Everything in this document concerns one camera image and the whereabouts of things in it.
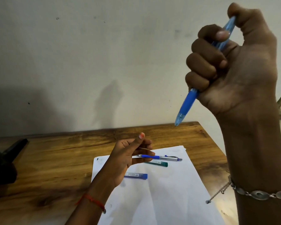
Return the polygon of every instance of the person's left hand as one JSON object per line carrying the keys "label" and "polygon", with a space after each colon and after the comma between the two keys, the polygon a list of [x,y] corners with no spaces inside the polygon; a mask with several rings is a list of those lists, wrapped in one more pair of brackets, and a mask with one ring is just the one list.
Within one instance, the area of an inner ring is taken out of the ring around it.
{"label": "person's left hand", "polygon": [[150,162],[152,158],[132,158],[133,155],[150,155],[155,153],[151,140],[145,138],[142,132],[135,139],[124,139],[116,142],[108,160],[100,170],[100,175],[112,181],[114,188],[118,186],[128,169],[133,164]]}

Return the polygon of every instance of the white paper sheet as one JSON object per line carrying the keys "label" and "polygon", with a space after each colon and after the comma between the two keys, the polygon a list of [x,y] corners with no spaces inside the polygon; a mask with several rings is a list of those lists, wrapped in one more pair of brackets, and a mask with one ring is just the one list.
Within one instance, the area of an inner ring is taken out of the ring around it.
{"label": "white paper sheet", "polygon": [[[114,189],[99,225],[225,225],[183,146],[153,150],[177,156],[168,167],[142,163],[127,172],[148,174],[147,180],[124,178]],[[92,180],[109,156],[94,159]]]}

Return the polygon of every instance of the red string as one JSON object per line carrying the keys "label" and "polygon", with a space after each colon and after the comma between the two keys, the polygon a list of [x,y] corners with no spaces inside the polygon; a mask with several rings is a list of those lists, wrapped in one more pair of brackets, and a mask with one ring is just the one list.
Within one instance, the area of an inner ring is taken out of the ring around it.
{"label": "red string", "polygon": [[79,199],[79,201],[78,201],[75,205],[79,204],[79,203],[82,201],[83,198],[86,198],[86,199],[88,199],[90,202],[95,203],[96,205],[98,205],[98,206],[102,209],[102,211],[103,211],[104,214],[106,213],[104,204],[102,204],[102,203],[101,203],[100,201],[98,201],[98,200],[93,199],[90,195],[88,195],[88,194],[86,194],[86,193],[82,195],[82,197]]}

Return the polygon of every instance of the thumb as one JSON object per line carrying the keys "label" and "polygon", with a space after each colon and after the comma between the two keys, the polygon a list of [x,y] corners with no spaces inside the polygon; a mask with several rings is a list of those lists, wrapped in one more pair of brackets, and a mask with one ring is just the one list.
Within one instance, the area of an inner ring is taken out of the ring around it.
{"label": "thumb", "polygon": [[144,139],[145,139],[145,134],[141,132],[139,136],[135,138],[135,140],[131,144],[129,144],[129,146],[127,147],[127,152],[131,153],[132,155],[135,149],[137,149],[142,144]]}
{"label": "thumb", "polygon": [[276,38],[259,9],[245,9],[232,3],[228,8],[228,16],[236,16],[235,24],[243,33],[244,44],[276,44]]}

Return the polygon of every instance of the wood grain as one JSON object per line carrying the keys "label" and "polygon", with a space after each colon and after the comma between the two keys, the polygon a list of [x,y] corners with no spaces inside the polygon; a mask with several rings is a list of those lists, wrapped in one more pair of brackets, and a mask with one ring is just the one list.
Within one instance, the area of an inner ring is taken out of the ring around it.
{"label": "wood grain", "polygon": [[[14,161],[16,182],[0,186],[0,225],[64,224],[90,184],[94,157],[140,132],[154,149],[183,145],[210,195],[227,182],[226,156],[198,122],[28,136]],[[0,138],[0,151],[19,138]],[[231,188],[214,202],[227,224],[238,224]]]}

